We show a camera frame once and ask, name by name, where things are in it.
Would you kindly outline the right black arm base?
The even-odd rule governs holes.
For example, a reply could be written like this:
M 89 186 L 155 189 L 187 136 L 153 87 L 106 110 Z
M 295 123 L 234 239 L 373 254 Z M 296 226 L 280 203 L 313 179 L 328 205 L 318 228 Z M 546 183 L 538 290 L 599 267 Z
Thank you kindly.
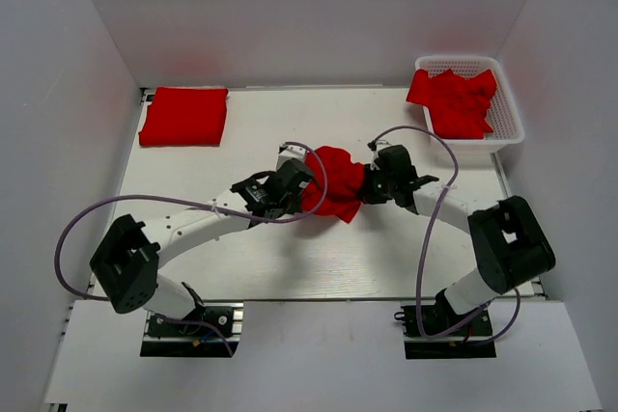
M 494 342 L 485 343 L 485 340 L 493 336 L 492 322 L 487 309 L 468 324 L 441 338 L 436 334 L 446 331 L 458 320 L 439 316 L 436 304 L 422 304 L 421 316 L 425 336 L 418 328 L 414 305 L 402 306 L 393 316 L 403 329 L 407 360 L 466 360 L 496 357 Z

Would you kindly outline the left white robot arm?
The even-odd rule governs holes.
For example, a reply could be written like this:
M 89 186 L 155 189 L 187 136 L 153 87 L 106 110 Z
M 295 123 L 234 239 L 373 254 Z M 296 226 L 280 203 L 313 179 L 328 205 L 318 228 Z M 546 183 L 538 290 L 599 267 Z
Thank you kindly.
M 303 161 L 288 159 L 263 181 L 252 176 L 233 184 L 206 209 L 193 206 L 146 221 L 123 215 L 98 246 L 91 269 L 116 313 L 142 308 L 171 319 L 182 333 L 195 333 L 204 322 L 203 300 L 160 268 L 206 242 L 299 211 L 301 194 L 314 179 Z

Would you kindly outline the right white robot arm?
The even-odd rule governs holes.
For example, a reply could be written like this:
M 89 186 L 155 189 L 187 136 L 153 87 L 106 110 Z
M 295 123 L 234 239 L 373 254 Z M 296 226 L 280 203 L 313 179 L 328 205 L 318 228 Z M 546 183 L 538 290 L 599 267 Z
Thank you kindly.
M 418 335 L 437 338 L 461 332 L 495 298 L 549 272 L 555 254 L 531 206 L 521 196 L 493 203 L 463 200 L 435 176 L 418 175 L 402 145 L 370 143 L 374 155 L 364 167 L 359 199 L 364 205 L 388 202 L 418 216 L 466 233 L 475 266 L 441 290 L 431 306 L 419 305 L 413 317 Z

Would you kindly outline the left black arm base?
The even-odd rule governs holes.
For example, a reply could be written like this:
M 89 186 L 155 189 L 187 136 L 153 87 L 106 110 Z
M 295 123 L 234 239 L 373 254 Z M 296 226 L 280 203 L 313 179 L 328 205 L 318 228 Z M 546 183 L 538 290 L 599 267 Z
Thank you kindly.
M 239 346 L 242 303 L 213 303 L 191 315 L 189 324 L 170 323 L 149 312 L 141 342 L 143 358 L 230 358 Z

